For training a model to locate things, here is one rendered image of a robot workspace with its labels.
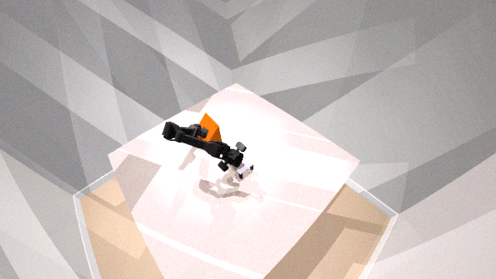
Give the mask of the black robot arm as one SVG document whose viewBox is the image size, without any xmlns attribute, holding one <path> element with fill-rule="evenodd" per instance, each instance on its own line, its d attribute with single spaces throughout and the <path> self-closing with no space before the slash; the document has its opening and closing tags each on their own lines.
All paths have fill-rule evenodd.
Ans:
<svg viewBox="0 0 496 279">
<path fill-rule="evenodd" d="M 208 155 L 219 160 L 227 160 L 228 164 L 234 167 L 239 167 L 243 161 L 243 153 L 235 149 L 231 149 L 227 143 L 221 141 L 205 141 L 199 139 L 202 136 L 206 139 L 209 129 L 202 127 L 199 123 L 190 124 L 189 126 L 180 127 L 174 122 L 165 122 L 163 128 L 163 138 L 168 141 L 184 143 L 189 146 L 206 151 Z M 222 155 L 222 157 L 220 157 Z"/>
</svg>

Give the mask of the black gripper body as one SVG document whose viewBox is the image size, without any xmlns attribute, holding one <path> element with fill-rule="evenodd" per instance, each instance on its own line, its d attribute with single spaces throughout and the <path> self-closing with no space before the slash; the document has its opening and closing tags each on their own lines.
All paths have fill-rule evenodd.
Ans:
<svg viewBox="0 0 496 279">
<path fill-rule="evenodd" d="M 238 142 L 235 147 L 237 148 L 236 150 L 237 151 L 241 151 L 242 153 L 246 150 L 246 146 L 243 145 L 241 142 Z M 221 160 L 217 166 L 218 168 L 222 171 L 222 172 L 226 172 L 229 167 L 227 166 L 227 160 L 229 160 L 228 158 L 226 158 L 226 160 L 224 160 L 224 162 Z"/>
</svg>

